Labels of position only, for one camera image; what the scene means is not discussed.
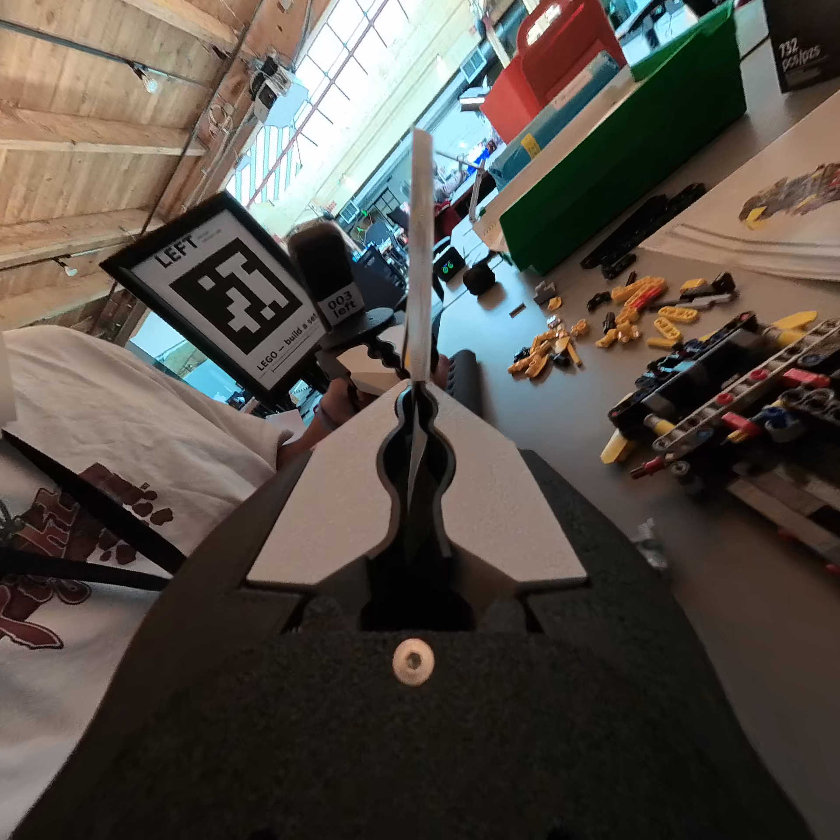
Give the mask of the green plastic bin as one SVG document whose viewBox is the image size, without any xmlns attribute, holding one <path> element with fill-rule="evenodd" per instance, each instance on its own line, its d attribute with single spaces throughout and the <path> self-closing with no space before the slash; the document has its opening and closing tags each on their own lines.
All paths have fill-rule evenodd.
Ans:
<svg viewBox="0 0 840 840">
<path fill-rule="evenodd" d="M 500 215 L 517 269 L 549 273 L 747 111 L 733 2 L 629 70 L 632 90 Z"/>
</svg>

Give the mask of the dark ribbed lego panel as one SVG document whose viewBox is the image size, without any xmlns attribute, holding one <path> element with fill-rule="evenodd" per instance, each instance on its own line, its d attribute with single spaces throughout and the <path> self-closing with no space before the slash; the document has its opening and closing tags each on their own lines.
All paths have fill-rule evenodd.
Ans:
<svg viewBox="0 0 840 840">
<path fill-rule="evenodd" d="M 660 193 L 649 197 L 581 260 L 581 268 L 597 268 L 605 280 L 618 278 L 634 263 L 638 246 L 706 192 L 703 182 L 693 182 L 672 196 Z"/>
</svg>

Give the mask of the yellow printed paper sheet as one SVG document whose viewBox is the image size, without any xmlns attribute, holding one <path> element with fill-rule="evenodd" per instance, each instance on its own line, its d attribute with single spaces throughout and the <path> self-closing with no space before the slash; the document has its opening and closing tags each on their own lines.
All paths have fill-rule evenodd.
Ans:
<svg viewBox="0 0 840 840">
<path fill-rule="evenodd" d="M 423 518 L 422 463 L 427 427 L 433 415 L 428 392 L 432 373 L 432 306 L 434 285 L 434 141 L 414 129 L 409 213 L 409 282 L 406 301 L 406 340 L 403 365 L 411 382 L 412 436 L 406 481 L 407 523 L 412 529 Z"/>
</svg>

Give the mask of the lego instruction booklet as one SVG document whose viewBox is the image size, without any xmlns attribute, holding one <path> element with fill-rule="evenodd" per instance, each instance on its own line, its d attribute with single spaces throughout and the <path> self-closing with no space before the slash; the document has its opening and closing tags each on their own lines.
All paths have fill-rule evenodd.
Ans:
<svg viewBox="0 0 840 840">
<path fill-rule="evenodd" d="M 750 160 L 642 243 L 650 253 L 838 282 L 838 161 Z"/>
</svg>

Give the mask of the person's left hand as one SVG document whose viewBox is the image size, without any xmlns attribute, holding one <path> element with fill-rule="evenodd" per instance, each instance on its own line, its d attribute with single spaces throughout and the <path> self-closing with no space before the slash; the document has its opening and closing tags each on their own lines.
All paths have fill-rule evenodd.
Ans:
<svg viewBox="0 0 840 840">
<path fill-rule="evenodd" d="M 312 425 L 315 444 L 331 435 L 362 410 L 362 400 L 355 385 L 345 379 L 330 382 L 317 406 Z"/>
</svg>

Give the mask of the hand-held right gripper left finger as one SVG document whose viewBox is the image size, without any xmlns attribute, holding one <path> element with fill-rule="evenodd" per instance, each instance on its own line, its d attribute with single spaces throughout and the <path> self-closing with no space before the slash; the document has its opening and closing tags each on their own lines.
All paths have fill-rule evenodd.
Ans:
<svg viewBox="0 0 840 840">
<path fill-rule="evenodd" d="M 245 576 L 249 595 L 324 596 L 346 614 L 370 602 L 370 565 L 401 547 L 406 487 L 386 472 L 385 450 L 400 440 L 399 381 L 312 450 Z"/>
</svg>

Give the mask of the red plastic carry case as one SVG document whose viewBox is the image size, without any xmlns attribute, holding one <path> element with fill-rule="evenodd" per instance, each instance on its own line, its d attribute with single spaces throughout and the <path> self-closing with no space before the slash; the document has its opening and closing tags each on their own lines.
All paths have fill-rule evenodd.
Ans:
<svg viewBox="0 0 840 840">
<path fill-rule="evenodd" d="M 519 27 L 516 54 L 480 109 L 509 144 L 601 53 L 627 65 L 600 2 L 541 1 Z"/>
</svg>

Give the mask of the lego car chassis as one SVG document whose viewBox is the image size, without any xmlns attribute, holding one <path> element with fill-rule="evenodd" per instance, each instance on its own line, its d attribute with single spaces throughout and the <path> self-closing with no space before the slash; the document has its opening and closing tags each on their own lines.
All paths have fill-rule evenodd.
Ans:
<svg viewBox="0 0 840 840">
<path fill-rule="evenodd" d="M 665 473 L 693 497 L 725 490 L 838 576 L 838 318 L 746 311 L 700 339 L 649 342 L 663 355 L 608 413 L 601 461 L 641 445 L 632 479 Z"/>
</svg>

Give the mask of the small grey plastic scrap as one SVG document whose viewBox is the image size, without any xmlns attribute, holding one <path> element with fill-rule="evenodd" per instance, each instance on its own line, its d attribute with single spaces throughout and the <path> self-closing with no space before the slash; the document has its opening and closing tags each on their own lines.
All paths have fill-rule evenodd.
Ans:
<svg viewBox="0 0 840 840">
<path fill-rule="evenodd" d="M 668 557 L 653 518 L 648 518 L 637 526 L 632 542 L 652 569 L 660 574 L 669 572 Z"/>
</svg>

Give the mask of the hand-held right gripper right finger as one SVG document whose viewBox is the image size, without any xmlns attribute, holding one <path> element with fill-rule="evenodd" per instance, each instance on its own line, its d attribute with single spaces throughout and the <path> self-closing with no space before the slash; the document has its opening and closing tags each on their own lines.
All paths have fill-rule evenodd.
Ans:
<svg viewBox="0 0 840 840">
<path fill-rule="evenodd" d="M 440 478 L 423 515 L 444 579 L 475 616 L 494 603 L 582 586 L 588 574 L 517 446 L 436 385 L 427 451 Z"/>
</svg>

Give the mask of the person in white shirt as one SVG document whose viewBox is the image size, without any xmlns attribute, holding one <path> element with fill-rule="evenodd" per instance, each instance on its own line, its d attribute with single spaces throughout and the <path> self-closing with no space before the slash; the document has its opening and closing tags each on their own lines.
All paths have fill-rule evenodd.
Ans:
<svg viewBox="0 0 840 840">
<path fill-rule="evenodd" d="M 291 435 L 73 329 L 3 335 L 7 431 L 111 493 L 184 555 L 277 470 Z M 2 441 L 2 547 L 110 569 L 162 570 Z M 154 592 L 2 576 L 1 831 L 11 837 L 96 713 Z"/>
</svg>

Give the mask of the black framed marker sign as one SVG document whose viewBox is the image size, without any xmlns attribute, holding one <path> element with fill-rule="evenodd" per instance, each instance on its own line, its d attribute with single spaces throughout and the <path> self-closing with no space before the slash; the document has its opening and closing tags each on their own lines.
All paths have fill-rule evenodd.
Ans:
<svg viewBox="0 0 840 840">
<path fill-rule="evenodd" d="M 307 377 L 329 328 L 289 255 L 228 192 L 100 268 L 264 406 Z"/>
</svg>

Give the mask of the person's left forearm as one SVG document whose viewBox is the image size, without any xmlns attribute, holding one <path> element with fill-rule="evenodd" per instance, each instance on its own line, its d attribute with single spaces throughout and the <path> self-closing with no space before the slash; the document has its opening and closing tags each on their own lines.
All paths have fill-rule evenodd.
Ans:
<svg viewBox="0 0 840 840">
<path fill-rule="evenodd" d="M 280 472 L 286 468 L 295 458 L 311 451 L 329 435 L 330 429 L 324 426 L 321 415 L 316 415 L 300 437 L 278 442 L 276 471 Z"/>
</svg>

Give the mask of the lego set box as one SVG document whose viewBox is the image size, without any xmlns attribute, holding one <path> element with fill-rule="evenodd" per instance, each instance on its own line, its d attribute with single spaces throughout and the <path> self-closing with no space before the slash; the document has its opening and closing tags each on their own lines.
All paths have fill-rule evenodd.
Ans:
<svg viewBox="0 0 840 840">
<path fill-rule="evenodd" d="M 839 76 L 839 1 L 765 1 L 780 91 Z"/>
</svg>

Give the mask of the ceiling projector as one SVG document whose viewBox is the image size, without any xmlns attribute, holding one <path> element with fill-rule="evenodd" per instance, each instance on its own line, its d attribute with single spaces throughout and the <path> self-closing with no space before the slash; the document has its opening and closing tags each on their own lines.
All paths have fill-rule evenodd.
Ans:
<svg viewBox="0 0 840 840">
<path fill-rule="evenodd" d="M 292 87 L 293 75 L 285 68 L 277 55 L 269 53 L 257 58 L 254 71 L 248 83 L 251 110 L 257 122 L 267 123 L 270 111 L 279 98 L 284 98 Z"/>
</svg>

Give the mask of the teal wrapped package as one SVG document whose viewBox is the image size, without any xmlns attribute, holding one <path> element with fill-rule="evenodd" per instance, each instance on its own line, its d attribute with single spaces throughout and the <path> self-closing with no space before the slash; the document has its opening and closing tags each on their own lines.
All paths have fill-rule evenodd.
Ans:
<svg viewBox="0 0 840 840">
<path fill-rule="evenodd" d="M 549 143 L 604 91 L 618 94 L 633 81 L 629 66 L 619 67 L 600 52 L 534 117 L 491 163 L 489 173 L 501 192 Z"/>
</svg>

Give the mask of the pile of yellow lego pieces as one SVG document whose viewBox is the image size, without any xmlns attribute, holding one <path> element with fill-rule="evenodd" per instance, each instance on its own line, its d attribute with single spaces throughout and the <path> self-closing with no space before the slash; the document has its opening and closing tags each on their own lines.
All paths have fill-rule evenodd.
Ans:
<svg viewBox="0 0 840 840">
<path fill-rule="evenodd" d="M 606 307 L 601 336 L 594 346 L 609 350 L 617 344 L 633 343 L 642 338 L 642 317 L 654 316 L 654 334 L 648 346 L 672 350 L 684 340 L 681 327 L 698 321 L 703 311 L 728 305 L 739 295 L 732 275 L 721 273 L 712 281 L 691 279 L 679 288 L 676 299 L 665 300 L 668 282 L 661 276 L 638 277 L 632 272 L 626 285 L 603 290 L 586 302 L 588 314 L 596 314 Z M 512 377 L 531 381 L 544 377 L 552 367 L 567 370 L 582 368 L 583 360 L 577 349 L 580 340 L 593 335 L 592 323 L 581 318 L 569 325 L 559 315 L 563 306 L 560 296 L 542 306 L 549 314 L 545 329 L 515 353 L 507 372 Z"/>
</svg>

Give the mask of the small black rounded device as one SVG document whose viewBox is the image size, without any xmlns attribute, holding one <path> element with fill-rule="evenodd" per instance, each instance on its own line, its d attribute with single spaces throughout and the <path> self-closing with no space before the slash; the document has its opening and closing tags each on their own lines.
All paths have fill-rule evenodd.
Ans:
<svg viewBox="0 0 840 840">
<path fill-rule="evenodd" d="M 467 268 L 463 275 L 463 285 L 476 298 L 487 294 L 497 283 L 496 274 L 490 267 L 491 255 L 477 261 Z"/>
</svg>

